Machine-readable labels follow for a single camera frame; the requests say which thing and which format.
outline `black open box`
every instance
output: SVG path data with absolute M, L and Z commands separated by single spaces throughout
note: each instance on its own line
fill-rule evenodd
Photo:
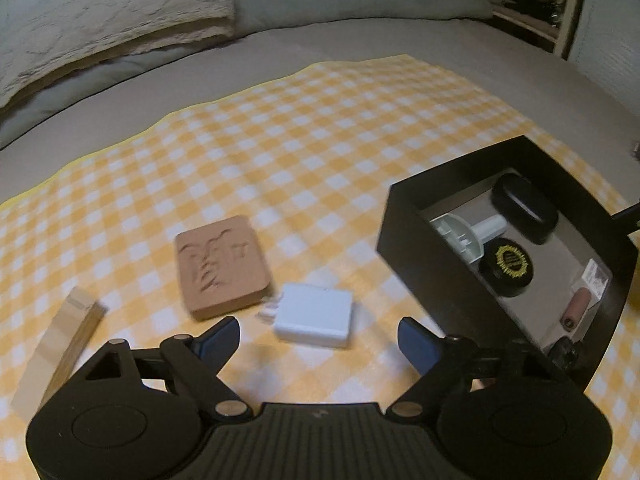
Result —
M 609 345 L 631 287 L 638 250 L 628 238 L 633 230 L 628 228 L 630 215 L 612 218 L 577 180 L 526 137 L 505 140 L 394 184 L 378 253 L 444 332 L 494 348 L 514 338 L 531 340 L 423 213 L 438 206 L 442 209 L 442 205 L 445 209 L 462 205 L 486 192 L 492 179 L 506 171 L 521 174 L 540 190 L 610 273 L 604 296 L 582 337 L 580 360 L 569 372 L 584 389 Z M 631 209 L 636 225 L 638 206 Z

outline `white charger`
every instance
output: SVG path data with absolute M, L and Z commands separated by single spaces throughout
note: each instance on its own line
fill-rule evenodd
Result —
M 305 283 L 285 283 L 277 302 L 260 315 L 273 319 L 276 336 L 286 341 L 316 346 L 347 346 L 353 295 Z

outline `yellow and white checkered cloth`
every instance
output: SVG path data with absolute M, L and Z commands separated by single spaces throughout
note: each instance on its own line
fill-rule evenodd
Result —
M 254 406 L 376 400 L 386 407 L 417 378 L 396 346 L 399 319 L 432 325 L 375 251 L 388 187 L 519 135 L 608 211 L 625 206 L 599 174 L 516 110 L 409 56 L 324 62 L 175 112 L 5 203 L 0 478 L 36 478 L 25 424 L 9 402 L 71 288 L 87 288 L 109 309 L 85 359 L 110 337 L 135 348 L 199 334 L 215 320 L 196 323 L 182 307 L 174 237 L 236 214 L 251 219 L 277 285 L 346 288 L 356 307 L 347 350 L 279 342 L 255 308 L 238 312 L 241 346 L 222 379 Z M 638 478 L 638 320 L 628 306 L 589 389 L 614 428 L 604 478 Z

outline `shelf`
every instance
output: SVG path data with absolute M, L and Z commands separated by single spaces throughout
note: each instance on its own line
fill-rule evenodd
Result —
M 531 31 L 552 43 L 555 43 L 558 40 L 559 31 L 557 28 L 549 25 L 547 22 L 543 22 L 542 20 L 532 18 L 526 14 L 521 14 L 517 10 L 494 6 L 494 16 L 525 28 L 526 30 Z

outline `gray bed sheet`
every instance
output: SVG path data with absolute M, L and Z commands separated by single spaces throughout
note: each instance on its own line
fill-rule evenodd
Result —
M 490 18 L 487 0 L 234 0 L 234 37 L 242 38 L 271 28 L 350 18 Z M 80 99 L 101 92 L 148 70 L 225 42 L 208 38 L 190 44 L 122 56 L 73 73 L 30 96 L 5 113 L 0 112 L 0 148 Z
M 638 200 L 640 164 L 630 146 L 640 121 L 569 63 L 471 20 L 366 19 L 252 34 L 84 99 L 0 152 L 0 201 L 174 110 L 314 62 L 396 54 L 441 65 L 485 88 L 571 146 L 628 201 Z

